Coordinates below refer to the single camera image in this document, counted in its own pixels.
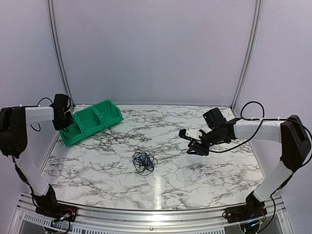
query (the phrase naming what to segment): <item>ventilation grille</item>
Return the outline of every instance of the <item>ventilation grille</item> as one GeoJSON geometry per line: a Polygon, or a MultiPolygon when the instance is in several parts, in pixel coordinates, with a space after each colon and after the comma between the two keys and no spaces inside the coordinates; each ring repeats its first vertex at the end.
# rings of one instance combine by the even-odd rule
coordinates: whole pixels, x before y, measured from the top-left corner
{"type": "MultiPolygon", "coordinates": [[[[47,228],[51,228],[51,222],[52,220],[37,216],[35,214],[25,214],[24,220],[35,223],[41,226],[45,226],[47,228]]],[[[75,223],[71,223],[71,233],[73,234],[125,234],[124,232],[110,232],[106,230],[99,230],[99,228],[92,228],[92,227],[81,227],[76,226],[75,223]]],[[[58,224],[53,224],[53,227],[56,229],[60,229],[61,226],[58,224]]],[[[216,229],[209,229],[209,230],[203,230],[200,232],[183,232],[183,233],[175,233],[175,234],[225,234],[224,228],[216,228],[216,229]]]]}

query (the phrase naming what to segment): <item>metal frame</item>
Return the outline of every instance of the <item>metal frame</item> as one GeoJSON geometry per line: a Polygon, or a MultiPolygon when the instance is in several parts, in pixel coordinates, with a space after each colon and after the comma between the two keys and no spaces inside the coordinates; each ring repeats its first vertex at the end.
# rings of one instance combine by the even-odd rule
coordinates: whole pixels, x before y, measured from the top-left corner
{"type": "MultiPolygon", "coordinates": [[[[274,200],[283,234],[292,234],[283,200],[280,196],[276,196],[274,200]]],[[[197,234],[211,231],[218,233],[220,230],[222,233],[224,227],[238,225],[238,223],[228,224],[222,217],[227,206],[184,211],[132,211],[75,205],[78,207],[78,215],[75,223],[72,223],[70,232],[72,234],[92,232],[97,232],[97,234],[134,234],[151,233],[152,231],[153,233],[197,234]]],[[[266,207],[267,216],[272,216],[274,206],[270,199],[266,201],[266,207]]],[[[31,196],[22,194],[9,234],[19,233],[23,220],[49,227],[52,219],[35,213],[31,196]]]]}
{"type": "Polygon", "coordinates": [[[55,50],[55,55],[57,58],[57,63],[58,63],[58,69],[60,73],[60,77],[62,79],[63,87],[65,90],[65,93],[71,98],[72,104],[75,105],[75,102],[73,100],[72,93],[69,88],[69,83],[62,59],[62,54],[60,51],[60,46],[59,46],[59,39],[58,39],[58,31],[57,31],[57,26],[56,26],[56,20],[55,20],[55,14],[54,14],[54,4],[53,0],[47,0],[47,6],[48,6],[48,15],[49,15],[49,22],[50,22],[50,28],[51,28],[51,33],[52,33],[52,41],[53,41],[53,46],[55,50]]]}
{"type": "Polygon", "coordinates": [[[232,100],[232,104],[231,104],[232,110],[234,110],[237,106],[238,99],[240,97],[240,94],[242,92],[242,89],[246,80],[249,64],[251,61],[255,42],[257,39],[257,35],[258,35],[261,7],[262,7],[262,0],[256,0],[255,5],[254,5],[252,30],[250,33],[250,38],[248,42],[248,47],[247,47],[243,67],[240,72],[239,81],[238,81],[236,91],[232,100]]]}

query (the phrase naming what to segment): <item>marble table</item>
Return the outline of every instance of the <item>marble table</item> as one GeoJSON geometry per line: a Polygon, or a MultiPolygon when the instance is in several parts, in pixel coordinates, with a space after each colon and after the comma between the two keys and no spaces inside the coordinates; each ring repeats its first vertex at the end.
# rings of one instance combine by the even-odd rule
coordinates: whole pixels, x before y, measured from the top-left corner
{"type": "MultiPolygon", "coordinates": [[[[69,148],[61,138],[56,143],[42,174],[59,200],[132,210],[209,208],[244,202],[263,180],[249,144],[223,154],[186,154],[188,141],[178,137],[179,130],[208,131],[202,115],[211,107],[118,107],[124,117],[120,124],[69,148]],[[149,176],[135,173],[131,156],[137,147],[158,159],[149,176]]],[[[220,109],[227,120],[234,117],[230,108],[220,109]]]]}

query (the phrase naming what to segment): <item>tangled cable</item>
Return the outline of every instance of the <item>tangled cable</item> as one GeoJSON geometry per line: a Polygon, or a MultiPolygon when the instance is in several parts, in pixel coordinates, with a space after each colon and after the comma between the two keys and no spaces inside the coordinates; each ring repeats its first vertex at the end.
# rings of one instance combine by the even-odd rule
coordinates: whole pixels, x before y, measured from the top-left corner
{"type": "Polygon", "coordinates": [[[135,151],[132,158],[132,162],[136,168],[136,173],[141,176],[148,176],[153,172],[155,165],[158,164],[158,160],[154,158],[150,152],[140,148],[135,151]]]}

